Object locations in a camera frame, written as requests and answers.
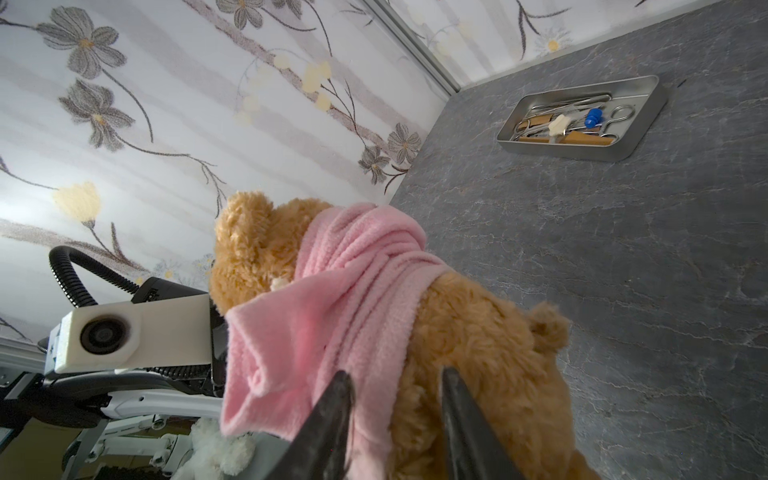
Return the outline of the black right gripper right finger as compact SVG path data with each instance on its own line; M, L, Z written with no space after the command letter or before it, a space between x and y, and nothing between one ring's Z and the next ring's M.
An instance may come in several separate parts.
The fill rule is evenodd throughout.
M453 367L441 373L441 408L450 479L523 479Z

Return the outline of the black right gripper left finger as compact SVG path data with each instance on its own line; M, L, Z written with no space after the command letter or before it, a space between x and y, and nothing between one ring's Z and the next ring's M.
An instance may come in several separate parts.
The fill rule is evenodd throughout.
M337 371L269 480L336 480L347 477L347 448L354 405L351 376Z

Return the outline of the brown teddy bear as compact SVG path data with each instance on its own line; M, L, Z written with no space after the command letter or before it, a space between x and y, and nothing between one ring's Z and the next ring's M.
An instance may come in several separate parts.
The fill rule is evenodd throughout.
M322 208L339 207L318 199L277 206L260 192L239 192L228 205L239 195L269 203L270 225L294 216L297 234L306 231ZM569 320L547 303L521 309L446 268L422 294L416 310L383 479L446 477L440 405L445 367L459 372L524 477L595 478L576 448L570 391L556 363L569 342Z

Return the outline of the pink teddy hoodie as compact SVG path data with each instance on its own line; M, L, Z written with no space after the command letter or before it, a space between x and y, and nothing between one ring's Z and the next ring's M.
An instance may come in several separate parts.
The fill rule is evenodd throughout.
M388 205L322 208L302 233L239 195L216 227L211 297L228 327L221 431L287 440L338 371L354 385L353 479L383 479L390 421L422 294L446 265Z

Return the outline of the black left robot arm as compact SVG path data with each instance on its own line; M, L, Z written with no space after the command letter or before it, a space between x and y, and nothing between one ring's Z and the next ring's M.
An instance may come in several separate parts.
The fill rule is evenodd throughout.
M1 442L31 420L73 428L62 460L76 477L105 455L145 456L165 476L191 462L190 435L148 438L173 417L215 419L228 331L209 295L152 277L128 280L71 246L49 254L72 310L35 346L1 343Z

